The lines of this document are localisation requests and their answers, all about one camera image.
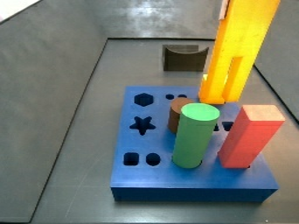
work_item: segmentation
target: blue block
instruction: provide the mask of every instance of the blue block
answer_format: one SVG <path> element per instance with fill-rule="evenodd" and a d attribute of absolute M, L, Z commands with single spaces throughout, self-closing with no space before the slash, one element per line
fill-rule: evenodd
<path fill-rule="evenodd" d="M 216 106 L 219 131 L 212 133 L 200 166 L 183 169 L 174 164 L 175 134 L 167 129 L 171 99 L 186 95 L 198 101 L 198 92 L 196 87 L 126 88 L 111 177 L 115 200 L 262 202 L 276 191 L 262 154 L 247 169 L 220 165 L 218 151 L 228 134 L 224 126 L 239 113 L 236 103 Z"/>

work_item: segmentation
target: table surface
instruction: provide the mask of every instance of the table surface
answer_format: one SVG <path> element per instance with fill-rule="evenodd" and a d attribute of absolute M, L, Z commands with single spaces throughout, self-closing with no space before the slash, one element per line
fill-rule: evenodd
<path fill-rule="evenodd" d="M 298 125 L 258 71 L 239 101 L 275 104 L 286 122 L 264 148 L 280 189 L 264 203 L 115 202 L 110 176 L 126 86 L 198 86 L 202 73 L 164 72 L 163 45 L 212 41 L 110 40 L 88 84 L 32 223 L 176 222 L 282 223 L 299 221 Z"/>

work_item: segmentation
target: red rectangular block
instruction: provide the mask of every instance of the red rectangular block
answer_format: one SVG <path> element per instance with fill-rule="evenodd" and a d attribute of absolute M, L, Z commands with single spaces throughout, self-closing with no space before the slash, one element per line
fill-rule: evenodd
<path fill-rule="evenodd" d="M 244 105 L 219 150 L 226 168 L 248 168 L 286 121 L 275 105 Z"/>

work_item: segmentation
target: star-shaped hole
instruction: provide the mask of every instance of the star-shaped hole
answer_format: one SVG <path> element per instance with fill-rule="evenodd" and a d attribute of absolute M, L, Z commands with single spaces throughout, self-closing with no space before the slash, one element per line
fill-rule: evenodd
<path fill-rule="evenodd" d="M 152 117 L 148 116 L 146 119 L 136 116 L 135 124 L 130 126 L 131 130 L 139 130 L 139 134 L 143 136 L 148 130 L 154 130 L 155 126 L 151 124 Z"/>

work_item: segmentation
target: green cylinder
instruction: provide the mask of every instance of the green cylinder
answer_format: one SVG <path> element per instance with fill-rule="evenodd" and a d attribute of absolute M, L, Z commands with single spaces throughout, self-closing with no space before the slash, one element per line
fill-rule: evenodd
<path fill-rule="evenodd" d="M 206 103 L 190 103 L 182 107 L 172 161 L 182 168 L 200 165 L 220 111 Z"/>

